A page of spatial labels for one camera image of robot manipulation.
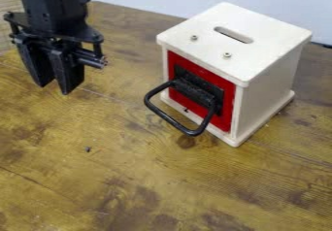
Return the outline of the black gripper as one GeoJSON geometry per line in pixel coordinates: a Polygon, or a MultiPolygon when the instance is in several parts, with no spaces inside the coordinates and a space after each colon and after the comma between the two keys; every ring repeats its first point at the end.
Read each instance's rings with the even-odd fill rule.
{"type": "Polygon", "coordinates": [[[86,4],[90,0],[20,0],[22,12],[7,12],[3,20],[10,23],[14,38],[18,33],[32,39],[60,39],[92,50],[72,48],[69,52],[52,49],[46,52],[29,38],[14,39],[20,59],[34,83],[44,87],[54,78],[61,94],[66,95],[84,81],[84,66],[101,69],[105,59],[101,52],[104,37],[85,22],[86,4]]]}

